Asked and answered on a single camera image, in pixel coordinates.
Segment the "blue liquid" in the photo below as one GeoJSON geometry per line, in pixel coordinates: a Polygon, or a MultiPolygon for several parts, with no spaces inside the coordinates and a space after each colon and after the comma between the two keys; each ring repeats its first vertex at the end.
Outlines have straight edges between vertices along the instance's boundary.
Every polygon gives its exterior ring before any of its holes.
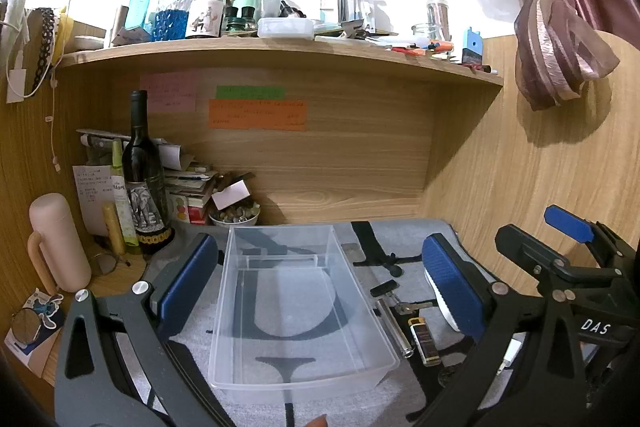
{"type": "Polygon", "coordinates": [[[187,33],[187,17],[184,10],[163,10],[156,13],[151,41],[177,41],[187,33]]]}
{"type": "Polygon", "coordinates": [[[124,21],[124,27],[127,30],[137,28],[145,23],[149,1],[150,0],[129,0],[129,12],[127,13],[127,19],[124,21]]]}

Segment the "small green bottle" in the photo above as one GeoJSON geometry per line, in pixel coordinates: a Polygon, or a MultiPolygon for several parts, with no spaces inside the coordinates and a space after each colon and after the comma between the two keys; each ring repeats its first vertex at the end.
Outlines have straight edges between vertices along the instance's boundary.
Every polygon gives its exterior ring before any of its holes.
{"type": "Polygon", "coordinates": [[[111,187],[113,187],[113,199],[116,203],[124,242],[130,247],[137,247],[138,238],[133,226],[129,196],[122,173],[122,142],[119,139],[114,139],[111,145],[111,187]]]}

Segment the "thermos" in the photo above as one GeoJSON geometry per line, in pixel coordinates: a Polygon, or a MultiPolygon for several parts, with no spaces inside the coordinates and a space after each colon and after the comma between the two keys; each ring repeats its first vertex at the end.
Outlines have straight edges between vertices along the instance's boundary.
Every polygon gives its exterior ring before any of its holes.
{"type": "Polygon", "coordinates": [[[87,260],[71,209],[62,194],[52,192],[37,198],[29,208],[33,233],[27,251],[49,295],[85,288],[91,280],[87,260]]]}

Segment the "blue gripper pad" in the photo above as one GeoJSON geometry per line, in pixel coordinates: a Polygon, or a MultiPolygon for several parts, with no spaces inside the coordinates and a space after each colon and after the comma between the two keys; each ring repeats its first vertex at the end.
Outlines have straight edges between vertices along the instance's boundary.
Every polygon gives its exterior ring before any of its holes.
{"type": "Polygon", "coordinates": [[[156,334],[161,342],[182,331],[217,264],[216,240],[199,233],[185,253],[158,274],[149,304],[159,321],[156,334]]]}
{"type": "Polygon", "coordinates": [[[591,225],[578,216],[567,212],[552,204],[545,210],[545,221],[564,235],[575,239],[578,243],[590,243],[593,241],[593,230],[591,225]]]}
{"type": "Polygon", "coordinates": [[[447,304],[451,315],[465,335],[473,337],[478,343],[484,333],[484,307],[478,294],[471,288],[456,261],[451,256],[457,256],[460,263],[470,264],[473,270],[476,266],[462,258],[451,248],[447,254],[445,247],[433,234],[427,237],[422,244],[422,264],[429,273],[440,295],[447,304]]]}

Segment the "metal tube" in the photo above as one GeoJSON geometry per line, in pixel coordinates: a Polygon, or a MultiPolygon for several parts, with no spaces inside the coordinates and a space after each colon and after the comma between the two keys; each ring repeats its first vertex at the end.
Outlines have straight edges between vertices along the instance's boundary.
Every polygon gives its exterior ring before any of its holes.
{"type": "Polygon", "coordinates": [[[378,311],[380,312],[380,317],[382,317],[386,329],[389,333],[391,333],[391,336],[396,341],[396,344],[398,344],[402,356],[408,359],[414,353],[414,348],[411,347],[411,344],[409,344],[406,336],[404,336],[404,333],[402,333],[400,326],[398,326],[398,323],[396,322],[396,319],[394,318],[394,315],[391,312],[391,309],[389,309],[389,306],[386,304],[384,298],[376,300],[376,308],[378,308],[378,311]]]}

